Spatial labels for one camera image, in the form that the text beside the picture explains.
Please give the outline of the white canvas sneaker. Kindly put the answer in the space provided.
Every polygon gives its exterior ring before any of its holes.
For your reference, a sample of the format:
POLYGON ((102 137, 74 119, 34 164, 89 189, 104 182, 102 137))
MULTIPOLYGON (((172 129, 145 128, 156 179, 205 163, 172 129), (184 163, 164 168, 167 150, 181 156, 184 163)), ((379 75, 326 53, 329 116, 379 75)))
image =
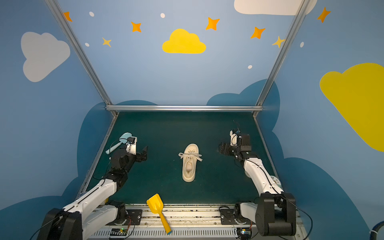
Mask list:
MULTIPOLYGON (((183 153, 198 153, 199 148, 196 144, 189 144, 183 153)), ((183 180, 187 183, 192 182, 196 177, 196 159, 187 160, 186 158, 183 160, 183 169, 182 169, 182 177, 183 180)))

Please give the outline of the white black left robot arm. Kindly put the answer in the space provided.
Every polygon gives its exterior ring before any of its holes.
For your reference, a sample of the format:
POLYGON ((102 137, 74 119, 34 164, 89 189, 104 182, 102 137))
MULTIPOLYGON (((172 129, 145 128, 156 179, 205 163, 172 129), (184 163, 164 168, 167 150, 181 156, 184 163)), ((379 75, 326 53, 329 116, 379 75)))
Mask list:
POLYGON ((126 149, 115 151, 111 169, 96 186, 73 203, 46 214, 41 228, 36 231, 37 239, 86 240, 109 223, 123 224, 128 216, 124 203, 109 201, 100 210, 95 209, 124 186, 134 163, 146 161, 147 155, 148 147, 135 154, 126 149))

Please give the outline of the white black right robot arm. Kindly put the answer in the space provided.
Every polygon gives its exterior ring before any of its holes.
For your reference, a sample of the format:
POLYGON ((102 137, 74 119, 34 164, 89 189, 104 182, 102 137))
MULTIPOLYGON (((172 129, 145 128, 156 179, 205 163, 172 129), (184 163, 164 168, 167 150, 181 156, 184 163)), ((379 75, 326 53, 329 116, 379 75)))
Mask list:
POLYGON ((259 202, 240 203, 240 217, 256 224, 261 236, 294 236, 296 234, 296 200, 273 180, 263 161, 250 151, 228 143, 219 145, 219 153, 233 156, 244 167, 258 193, 259 202))

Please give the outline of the light blue toy spatula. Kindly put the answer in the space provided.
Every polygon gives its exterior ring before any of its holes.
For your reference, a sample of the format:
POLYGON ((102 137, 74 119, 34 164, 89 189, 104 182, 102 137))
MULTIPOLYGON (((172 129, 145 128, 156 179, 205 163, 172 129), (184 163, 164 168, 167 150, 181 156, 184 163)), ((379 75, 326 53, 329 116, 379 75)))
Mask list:
POLYGON ((124 133, 120 136, 118 139, 118 143, 110 146, 108 150, 106 150, 106 154, 109 155, 111 152, 113 152, 115 149, 117 149, 122 144, 127 144, 129 142, 129 138, 131 138, 133 135, 129 132, 124 133))

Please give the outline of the round tin can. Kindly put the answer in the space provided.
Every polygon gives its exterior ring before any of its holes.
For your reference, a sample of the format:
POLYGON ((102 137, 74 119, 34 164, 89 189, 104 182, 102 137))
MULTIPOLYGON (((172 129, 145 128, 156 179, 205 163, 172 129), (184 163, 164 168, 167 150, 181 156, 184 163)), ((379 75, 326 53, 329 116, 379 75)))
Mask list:
POLYGON ((280 182, 280 180, 275 177, 275 176, 271 176, 271 179, 273 180, 273 182, 279 187, 279 188, 282 188, 282 184, 280 182))

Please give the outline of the back horizontal aluminium bar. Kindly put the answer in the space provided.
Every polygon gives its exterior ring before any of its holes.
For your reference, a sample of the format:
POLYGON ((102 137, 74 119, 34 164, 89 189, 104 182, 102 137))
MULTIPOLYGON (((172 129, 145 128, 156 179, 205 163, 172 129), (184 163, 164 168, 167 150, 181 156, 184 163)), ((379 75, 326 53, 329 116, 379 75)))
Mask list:
POLYGON ((107 105, 106 110, 117 112, 260 112, 262 106, 150 106, 107 105))

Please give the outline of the green circuit board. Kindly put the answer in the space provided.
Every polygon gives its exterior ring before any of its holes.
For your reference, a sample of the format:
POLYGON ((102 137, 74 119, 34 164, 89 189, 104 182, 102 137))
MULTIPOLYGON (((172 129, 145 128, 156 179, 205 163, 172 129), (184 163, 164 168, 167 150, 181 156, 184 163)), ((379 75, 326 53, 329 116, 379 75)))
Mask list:
POLYGON ((250 240, 252 238, 252 230, 237 228, 237 240, 250 240))
POLYGON ((129 235, 129 230, 125 228, 111 229, 109 239, 125 239, 129 235))

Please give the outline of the right green circuit board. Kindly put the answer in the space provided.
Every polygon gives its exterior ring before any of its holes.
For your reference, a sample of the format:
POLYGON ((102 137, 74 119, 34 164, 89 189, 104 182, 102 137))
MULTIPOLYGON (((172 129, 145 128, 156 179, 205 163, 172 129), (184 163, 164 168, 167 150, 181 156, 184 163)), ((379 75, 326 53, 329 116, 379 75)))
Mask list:
POLYGON ((250 240, 252 238, 252 230, 237 228, 237 240, 250 240))

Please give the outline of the right side aluminium floor rail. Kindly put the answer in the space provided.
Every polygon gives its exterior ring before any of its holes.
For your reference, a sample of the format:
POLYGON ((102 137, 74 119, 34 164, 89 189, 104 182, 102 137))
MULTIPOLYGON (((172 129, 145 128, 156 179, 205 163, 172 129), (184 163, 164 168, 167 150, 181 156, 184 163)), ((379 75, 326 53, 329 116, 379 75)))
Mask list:
POLYGON ((281 143, 273 132, 279 116, 279 111, 264 110, 257 114, 256 121, 263 136, 270 161, 272 162, 274 173, 282 180, 282 189, 296 197, 295 186, 293 185, 291 160, 285 158, 281 143))

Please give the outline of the aluminium floor rail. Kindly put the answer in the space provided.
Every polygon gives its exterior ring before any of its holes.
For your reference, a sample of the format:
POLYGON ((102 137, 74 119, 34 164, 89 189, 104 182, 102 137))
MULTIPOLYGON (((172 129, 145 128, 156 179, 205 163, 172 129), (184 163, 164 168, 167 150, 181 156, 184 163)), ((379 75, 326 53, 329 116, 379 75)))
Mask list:
POLYGON ((282 189, 296 197, 295 186, 293 185, 291 160, 285 158, 281 143, 273 132, 279 116, 279 111, 264 110, 257 114, 256 121, 263 136, 270 161, 272 162, 274 173, 282 180, 282 189))
POLYGON ((85 179, 84 179, 84 181, 83 181, 83 183, 82 183, 82 185, 81 185, 81 187, 80 187, 80 189, 78 191, 78 194, 76 196, 76 200, 78 198, 80 198, 82 195, 84 195, 86 193, 86 191, 87 191, 87 188, 88 188, 88 186, 90 184, 91 179, 93 178, 93 174, 94 174, 95 169, 96 169, 96 167, 98 165, 98 162, 99 162, 99 160, 100 160, 100 158, 101 158, 101 156, 103 154, 103 150, 104 150, 104 148, 105 148, 105 146, 107 144, 107 141, 108 141, 108 139, 109 139, 109 137, 111 135, 111 132, 112 132, 114 126, 115 126, 115 123, 117 121, 118 115, 119 114, 116 114, 112 118, 112 121, 111 121, 111 123, 109 125, 108 131, 106 132, 106 135, 104 136, 104 139, 103 139, 103 141, 102 141, 102 143, 101 143, 101 145, 100 145, 100 147, 98 149, 98 152, 97 152, 97 154, 96 154, 96 156, 94 158, 94 161, 92 162, 92 165, 90 166, 90 169, 87 171, 86 177, 85 177, 85 179))

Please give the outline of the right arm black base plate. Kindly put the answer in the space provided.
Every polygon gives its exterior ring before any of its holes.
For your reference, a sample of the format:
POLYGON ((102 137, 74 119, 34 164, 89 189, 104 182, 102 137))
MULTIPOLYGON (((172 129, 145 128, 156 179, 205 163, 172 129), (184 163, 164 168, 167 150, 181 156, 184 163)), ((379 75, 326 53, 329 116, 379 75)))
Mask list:
POLYGON ((236 215, 235 209, 219 208, 220 221, 222 225, 251 225, 249 219, 245 219, 240 215, 236 215))

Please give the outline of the aluminium front rail platform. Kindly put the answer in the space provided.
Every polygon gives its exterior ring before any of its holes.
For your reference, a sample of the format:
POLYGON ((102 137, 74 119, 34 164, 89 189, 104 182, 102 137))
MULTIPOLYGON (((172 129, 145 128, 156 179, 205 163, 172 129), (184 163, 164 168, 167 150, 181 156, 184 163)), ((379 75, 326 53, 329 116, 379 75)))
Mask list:
POLYGON ((105 225, 87 240, 236 240, 237 228, 252 230, 251 240, 263 240, 255 223, 251 225, 222 225, 219 208, 235 209, 231 204, 165 204, 163 214, 172 233, 167 235, 159 215, 153 214, 146 204, 128 204, 128 209, 142 209, 140 225, 105 225), (125 239, 109 239, 111 229, 125 228, 125 239))

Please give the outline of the left aluminium frame post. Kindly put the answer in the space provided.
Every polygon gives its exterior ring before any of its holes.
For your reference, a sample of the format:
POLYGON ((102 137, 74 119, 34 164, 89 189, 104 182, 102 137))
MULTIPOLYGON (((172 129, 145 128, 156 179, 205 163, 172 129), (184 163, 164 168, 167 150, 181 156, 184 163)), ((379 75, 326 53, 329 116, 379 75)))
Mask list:
POLYGON ((80 41, 78 40, 75 32, 73 31, 70 25, 70 22, 66 19, 60 4, 58 3, 58 1, 53 1, 53 0, 45 0, 45 3, 47 4, 54 18, 58 22, 63 33, 67 37, 69 43, 71 44, 73 50, 78 56, 80 62, 82 63, 84 69, 89 75, 91 81, 93 82, 94 86, 96 87, 103 101, 105 102, 106 105, 112 105, 113 104, 112 100, 108 96, 106 89, 104 88, 100 78, 98 77, 95 69, 93 68, 89 58, 87 57, 80 41))

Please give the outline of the aluminium frame post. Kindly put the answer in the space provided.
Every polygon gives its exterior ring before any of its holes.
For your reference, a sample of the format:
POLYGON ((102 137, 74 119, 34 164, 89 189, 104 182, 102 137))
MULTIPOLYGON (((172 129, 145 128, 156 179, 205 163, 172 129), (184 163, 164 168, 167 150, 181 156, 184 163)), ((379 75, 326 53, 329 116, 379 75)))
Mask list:
POLYGON ((69 43, 71 44, 73 50, 78 56, 80 62, 82 63, 84 69, 89 75, 91 81, 93 82, 94 86, 96 87, 103 101, 105 102, 106 105, 112 105, 113 104, 112 100, 108 96, 106 89, 104 88, 100 78, 98 77, 95 69, 93 68, 89 58, 87 57, 80 41, 78 40, 75 32, 73 31, 70 25, 70 22, 66 19, 60 4, 58 3, 58 1, 53 1, 53 0, 45 0, 45 3, 47 4, 54 18, 58 22, 63 33, 67 37, 69 43))
POLYGON ((258 97, 256 106, 258 109, 261 109, 264 101, 267 98, 267 95, 279 73, 279 70, 281 66, 283 65, 283 62, 290 50, 291 45, 293 44, 293 41, 307 15, 307 10, 309 9, 311 1, 310 0, 304 0, 300 3, 298 11, 293 19, 292 24, 290 25, 290 28, 288 30, 288 33, 286 35, 286 40, 283 42, 283 45, 280 47, 278 56, 275 60, 275 63, 272 67, 272 70, 267 78, 266 83, 264 84, 264 87, 262 88, 262 91, 258 97))

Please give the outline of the right aluminium frame post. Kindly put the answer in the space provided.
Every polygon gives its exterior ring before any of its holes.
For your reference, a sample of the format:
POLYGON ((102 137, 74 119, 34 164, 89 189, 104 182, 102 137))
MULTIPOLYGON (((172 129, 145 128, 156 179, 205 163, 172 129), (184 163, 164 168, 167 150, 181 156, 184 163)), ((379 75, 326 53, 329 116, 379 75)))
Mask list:
POLYGON ((307 15, 307 10, 309 9, 311 1, 310 0, 304 0, 300 3, 298 11, 293 19, 292 24, 290 25, 290 28, 288 30, 288 33, 286 35, 286 40, 283 42, 283 45, 280 47, 278 56, 275 60, 275 63, 272 67, 272 70, 267 78, 266 83, 264 84, 264 87, 262 88, 262 91, 258 97, 256 106, 258 109, 261 109, 264 101, 267 98, 267 95, 279 73, 279 70, 281 66, 283 65, 283 62, 290 50, 291 45, 293 44, 293 41, 307 15))

